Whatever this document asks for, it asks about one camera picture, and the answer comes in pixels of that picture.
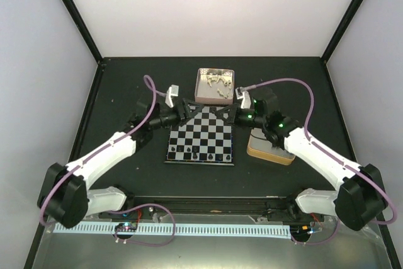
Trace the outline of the black and grey chessboard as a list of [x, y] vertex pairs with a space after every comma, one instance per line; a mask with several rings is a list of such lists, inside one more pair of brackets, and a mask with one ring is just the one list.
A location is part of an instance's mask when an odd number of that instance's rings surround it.
[[[206, 106], [202, 112], [186, 125], [171, 127], [166, 153], [166, 163], [186, 164], [212, 164], [221, 166], [232, 166], [233, 160], [233, 135], [232, 127], [224, 124], [221, 119], [215, 116], [216, 109], [220, 106]], [[172, 152], [171, 147], [175, 146], [176, 151]], [[183, 152], [178, 152], [178, 146], [183, 147]], [[198, 159], [193, 159], [192, 148], [199, 147]], [[221, 154], [223, 160], [216, 160], [217, 154]]]

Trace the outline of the black chess king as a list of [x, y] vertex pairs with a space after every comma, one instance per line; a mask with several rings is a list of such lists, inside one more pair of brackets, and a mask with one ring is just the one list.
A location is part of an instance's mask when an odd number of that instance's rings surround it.
[[199, 147], [194, 146], [192, 148], [192, 153], [193, 153], [193, 159], [198, 159]]

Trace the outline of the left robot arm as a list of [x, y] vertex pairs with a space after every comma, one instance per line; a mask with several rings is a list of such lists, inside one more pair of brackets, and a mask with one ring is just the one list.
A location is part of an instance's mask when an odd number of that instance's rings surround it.
[[154, 130], [184, 125], [203, 107], [187, 99], [175, 101], [173, 107], [138, 103], [122, 130], [102, 145], [75, 161], [65, 165], [55, 163], [48, 168], [37, 202], [40, 215], [51, 217], [66, 228], [100, 212], [111, 211], [121, 218], [130, 217], [135, 211], [135, 202], [124, 190], [113, 186], [93, 190], [92, 185], [120, 161], [147, 145]]

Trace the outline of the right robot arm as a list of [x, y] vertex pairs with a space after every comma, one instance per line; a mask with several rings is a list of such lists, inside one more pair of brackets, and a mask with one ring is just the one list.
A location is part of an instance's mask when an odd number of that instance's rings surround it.
[[392, 205], [374, 165], [362, 166], [342, 157], [295, 119], [272, 110], [266, 100], [250, 98], [246, 91], [238, 91], [237, 97], [240, 103], [217, 110], [216, 116], [227, 125], [260, 129], [274, 148], [303, 160], [332, 186], [332, 190], [302, 190], [286, 205], [289, 218], [302, 220], [309, 213], [329, 215], [359, 231]]

